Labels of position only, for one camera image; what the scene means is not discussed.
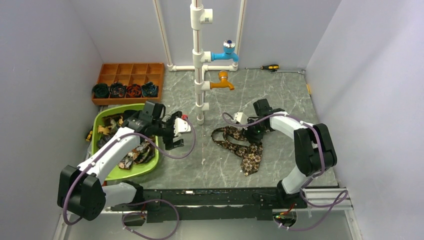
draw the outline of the blue faucet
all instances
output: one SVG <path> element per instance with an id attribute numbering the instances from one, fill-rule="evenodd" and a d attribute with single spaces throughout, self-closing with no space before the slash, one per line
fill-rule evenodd
<path id="1" fill-rule="evenodd" d="M 239 61 L 239 56 L 234 53 L 236 44 L 231 40 L 224 41 L 224 52 L 223 53 L 210 53 L 210 60 L 228 60 L 232 59 L 235 63 Z"/>

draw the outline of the white wall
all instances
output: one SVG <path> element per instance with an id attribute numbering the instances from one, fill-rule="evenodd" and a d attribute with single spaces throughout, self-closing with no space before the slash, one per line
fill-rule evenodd
<path id="1" fill-rule="evenodd" d="M 0 3 L 0 239 L 52 239 L 59 174 L 85 156 L 102 60 L 68 0 Z"/>
<path id="2" fill-rule="evenodd" d="M 341 0 L 246 1 L 239 66 L 304 68 Z M 105 62 L 167 62 L 152 0 L 71 0 Z M 174 65 L 193 65 L 191 0 L 159 0 Z M 202 29 L 204 51 L 236 40 L 241 0 L 203 0 L 213 24 Z M 220 60 L 211 65 L 228 65 Z"/>
<path id="3" fill-rule="evenodd" d="M 366 240 L 424 235 L 424 3 L 343 0 L 307 82 Z"/>

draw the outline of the wooden tray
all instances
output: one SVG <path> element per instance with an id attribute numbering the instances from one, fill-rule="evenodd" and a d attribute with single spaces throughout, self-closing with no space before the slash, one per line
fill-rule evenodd
<path id="1" fill-rule="evenodd" d="M 107 84 L 120 82 L 123 85 L 138 84 L 140 86 L 147 82 L 153 82 L 158 87 L 157 97 L 129 97 L 125 98 L 96 98 L 94 93 L 91 100 L 95 105 L 121 105 L 121 104 L 139 104 L 145 103 L 147 100 L 160 102 L 162 98 L 162 87 L 164 86 L 164 70 L 163 63 L 105 63 L 101 66 L 97 84 Z"/>

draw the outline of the green plastic tub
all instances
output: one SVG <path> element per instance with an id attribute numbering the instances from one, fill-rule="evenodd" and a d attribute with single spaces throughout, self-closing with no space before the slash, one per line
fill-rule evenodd
<path id="1" fill-rule="evenodd" d="M 97 115 L 97 117 L 94 120 L 94 125 L 93 125 L 93 135 L 92 135 L 92 144 L 91 144 L 91 152 L 94 155 L 99 149 L 97 148 L 97 141 L 100 139 L 100 137 L 102 136 L 101 133 L 97 132 L 97 127 L 99 125 L 105 126 L 105 124 L 103 123 L 102 118 L 109 116 L 109 115 L 114 115 L 114 114 L 120 114 L 123 113 L 126 110 L 142 110 L 144 108 L 144 103 L 136 103 L 136 104 L 129 104 L 129 105 L 122 105 L 122 106 L 117 106 L 114 108 L 110 108 L 107 110 L 102 111 L 101 113 L 99 113 Z M 159 140 L 158 137 L 156 136 L 156 144 L 158 144 Z M 115 168 L 109 173 L 109 175 L 106 177 L 106 181 L 111 181 L 111 180 L 121 180 L 121 179 L 128 179 L 128 178 L 133 178 L 136 176 L 140 176 L 143 174 L 146 174 L 150 171 L 152 171 L 156 165 L 158 164 L 159 161 L 159 151 L 155 148 L 155 155 L 154 158 L 152 160 L 150 160 L 148 163 L 140 163 L 140 164 L 134 164 L 132 165 L 130 170 L 125 170 L 125 169 L 120 169 L 118 166 L 115 166 Z"/>

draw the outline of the yellow and black screwdriver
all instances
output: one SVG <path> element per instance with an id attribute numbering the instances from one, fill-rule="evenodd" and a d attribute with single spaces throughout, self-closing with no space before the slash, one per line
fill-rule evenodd
<path id="1" fill-rule="evenodd" d="M 262 69 L 262 70 L 268 70 L 271 73 L 277 71 L 280 68 L 278 64 L 271 64 L 271 65 L 265 65 L 261 67 L 246 67 L 246 69 Z"/>

